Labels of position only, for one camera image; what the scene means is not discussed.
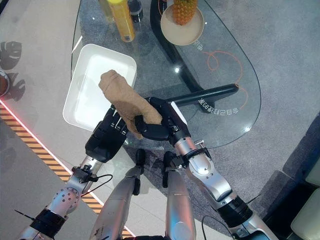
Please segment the white tray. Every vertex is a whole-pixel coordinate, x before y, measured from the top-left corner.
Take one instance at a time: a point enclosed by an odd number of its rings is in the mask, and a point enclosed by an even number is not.
[[[95,129],[111,106],[98,86],[100,76],[112,69],[134,86],[137,64],[132,57],[95,44],[81,49],[62,112],[67,123]]]

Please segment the tan fabric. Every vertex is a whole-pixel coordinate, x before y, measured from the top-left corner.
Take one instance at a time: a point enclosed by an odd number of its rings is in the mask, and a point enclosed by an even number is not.
[[[157,110],[137,94],[127,84],[126,79],[115,70],[110,70],[101,75],[99,87],[104,96],[115,106],[129,131],[138,138],[142,138],[142,135],[136,129],[135,116],[143,115],[147,124],[161,124],[162,117]]]

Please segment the glass tabletop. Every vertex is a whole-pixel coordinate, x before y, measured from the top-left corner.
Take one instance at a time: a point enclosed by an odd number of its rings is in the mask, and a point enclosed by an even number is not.
[[[114,21],[107,20],[96,0],[82,0],[75,25],[72,72],[81,48],[96,44],[134,58],[134,90],[142,97],[175,98],[199,90],[232,85],[232,94],[214,101],[199,97],[180,106],[193,140],[208,148],[241,137],[255,123],[261,106],[256,72],[229,30],[205,0],[197,7],[204,17],[202,35],[193,44],[169,43],[160,28],[161,15],[170,0],[142,0],[143,18],[134,23],[135,38],[123,42]],[[167,142],[138,140],[128,134],[127,144],[145,149],[169,149]]]

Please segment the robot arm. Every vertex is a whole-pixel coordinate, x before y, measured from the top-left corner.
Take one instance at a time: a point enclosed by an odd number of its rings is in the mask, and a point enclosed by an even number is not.
[[[170,142],[178,155],[172,161],[173,167],[186,168],[189,178],[199,186],[211,207],[227,223],[234,237],[250,237],[251,234],[260,231],[266,239],[277,240],[268,226],[250,210],[215,169],[203,141],[196,144],[191,139],[187,122],[176,104],[155,97],[148,98],[148,102],[161,114],[161,126],[146,124],[142,116],[137,116],[135,125],[138,131],[145,138]]]
[[[78,167],[72,168],[72,176],[66,185],[55,193],[35,220],[18,236],[18,240],[52,240],[68,219],[93,182],[103,163],[112,159],[127,137],[127,127],[113,106],[98,123],[85,145],[87,156]]]

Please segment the yellow and black warning stripe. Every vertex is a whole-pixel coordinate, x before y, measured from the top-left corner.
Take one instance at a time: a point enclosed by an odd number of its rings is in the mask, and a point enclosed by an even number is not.
[[[71,174],[17,121],[17,119],[0,104],[0,118],[15,132],[16,135],[63,181],[67,182]],[[95,213],[99,214],[102,205],[88,194],[81,198]],[[122,237],[133,237],[125,228]]]

